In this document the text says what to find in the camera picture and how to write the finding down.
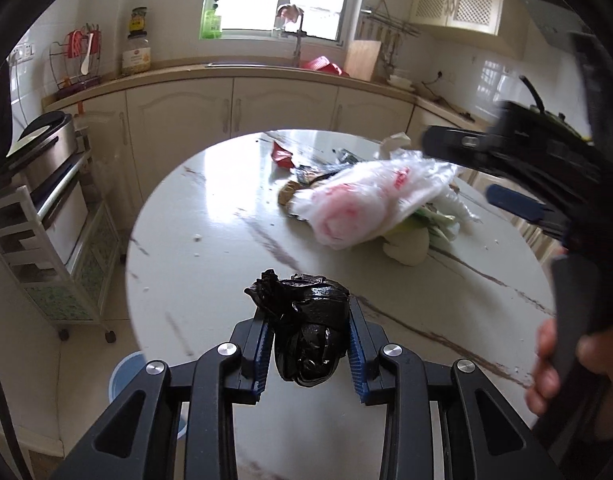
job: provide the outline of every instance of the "blue bucket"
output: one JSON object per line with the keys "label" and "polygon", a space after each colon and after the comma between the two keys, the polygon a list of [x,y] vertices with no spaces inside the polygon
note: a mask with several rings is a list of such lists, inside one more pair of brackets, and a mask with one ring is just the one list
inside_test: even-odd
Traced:
{"label": "blue bucket", "polygon": [[[126,385],[133,380],[138,372],[146,366],[146,359],[142,352],[133,352],[127,355],[113,370],[109,381],[109,402],[120,394],[126,388]],[[182,403],[182,414],[180,415],[180,425],[178,426],[178,439],[186,434],[186,417],[184,413],[188,412],[188,402]]]}

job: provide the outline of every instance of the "round table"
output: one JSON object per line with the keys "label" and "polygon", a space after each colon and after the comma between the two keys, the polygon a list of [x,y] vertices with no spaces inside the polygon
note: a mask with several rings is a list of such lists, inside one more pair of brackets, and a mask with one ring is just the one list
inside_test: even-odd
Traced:
{"label": "round table", "polygon": [[[172,171],[142,208],[126,261],[130,317],[147,359],[173,366],[227,341],[238,321],[253,317],[243,290],[266,269],[280,278],[322,274],[360,297],[367,319],[392,342],[428,361],[475,361],[532,422],[523,394],[535,330],[552,315],[553,300],[510,222],[459,182],[481,223],[462,226],[452,243],[433,240],[419,266],[387,257],[379,239],[331,250],[278,205],[290,174],[270,158],[273,139],[294,158],[330,162],[341,148],[371,158],[377,147],[347,134],[282,130],[227,140]],[[240,477],[378,478],[384,417],[384,406],[359,403],[346,358],[314,388],[282,381],[271,360],[257,406],[234,406]],[[435,446],[437,478],[441,456]]]}

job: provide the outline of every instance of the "human hand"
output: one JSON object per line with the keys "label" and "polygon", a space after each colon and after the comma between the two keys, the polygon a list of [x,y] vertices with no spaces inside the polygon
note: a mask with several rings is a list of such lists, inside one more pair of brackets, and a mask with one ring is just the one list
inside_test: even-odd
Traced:
{"label": "human hand", "polygon": [[[548,402],[560,391],[560,377],[549,359],[555,352],[557,326],[554,319],[542,323],[537,331],[537,362],[533,368],[534,384],[526,392],[526,405],[538,416],[544,415]],[[588,370],[606,375],[611,389],[595,418],[595,436],[613,438],[613,328],[590,336],[582,336],[577,344],[577,358]]]}

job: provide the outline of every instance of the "crumpled black bag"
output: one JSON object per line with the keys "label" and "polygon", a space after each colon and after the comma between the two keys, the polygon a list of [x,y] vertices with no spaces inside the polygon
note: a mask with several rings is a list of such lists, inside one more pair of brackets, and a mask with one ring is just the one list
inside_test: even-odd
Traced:
{"label": "crumpled black bag", "polygon": [[244,290],[269,314],[275,362],[285,381],[315,386],[333,375],[349,347],[349,291],[324,276],[280,280],[273,269]]}

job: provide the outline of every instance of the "wooden cutting board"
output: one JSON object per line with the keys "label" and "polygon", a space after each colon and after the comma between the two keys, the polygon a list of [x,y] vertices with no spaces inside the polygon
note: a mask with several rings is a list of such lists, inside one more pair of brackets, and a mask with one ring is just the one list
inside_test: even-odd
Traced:
{"label": "wooden cutting board", "polygon": [[381,41],[351,41],[344,62],[344,70],[355,79],[371,81],[381,46]]}

